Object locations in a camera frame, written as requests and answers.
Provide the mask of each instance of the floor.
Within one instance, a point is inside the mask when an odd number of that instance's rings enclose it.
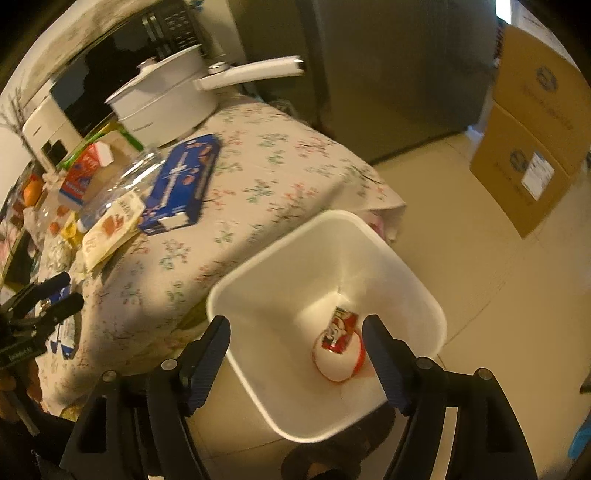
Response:
[[[394,250],[446,314],[439,361],[451,371],[492,370],[540,478],[562,478],[591,407],[591,395],[579,395],[591,366],[591,174],[521,239],[469,171],[477,139],[456,135],[377,165],[408,203]],[[433,480],[445,477],[454,416],[449,409]],[[213,480],[279,480],[294,447],[267,426],[226,363],[190,428]],[[397,422],[363,462],[362,480],[381,478],[403,428]]]

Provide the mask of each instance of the white pot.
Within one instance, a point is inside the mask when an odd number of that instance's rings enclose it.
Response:
[[[267,78],[302,75],[300,57],[283,57],[240,67],[206,67],[199,46],[158,63],[140,65],[137,77],[107,98],[124,127],[144,145],[161,146],[181,138],[217,107],[216,88]]]

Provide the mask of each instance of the floral tablecloth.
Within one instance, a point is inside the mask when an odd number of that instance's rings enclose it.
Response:
[[[105,370],[145,371],[178,353],[203,329],[215,281],[322,210],[378,212],[386,235],[395,235],[400,197],[360,158],[292,117],[233,95],[192,137],[205,133],[223,147],[199,222],[142,233],[120,249],[81,283],[74,358],[58,351],[37,359],[52,413],[88,393]],[[44,251],[40,279],[63,269],[60,248]]]

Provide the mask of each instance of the gray refrigerator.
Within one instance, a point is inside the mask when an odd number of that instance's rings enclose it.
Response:
[[[249,61],[302,55],[266,101],[367,162],[475,124],[492,81],[494,0],[229,0]]]

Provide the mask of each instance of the white bin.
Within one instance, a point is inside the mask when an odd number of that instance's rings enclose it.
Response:
[[[369,359],[343,384],[313,364],[314,341],[336,306],[371,313],[416,356],[434,358],[446,337],[437,301],[356,215],[332,210],[270,245],[221,279],[207,315],[232,327],[228,358],[265,420],[300,443],[327,439],[385,401]]]

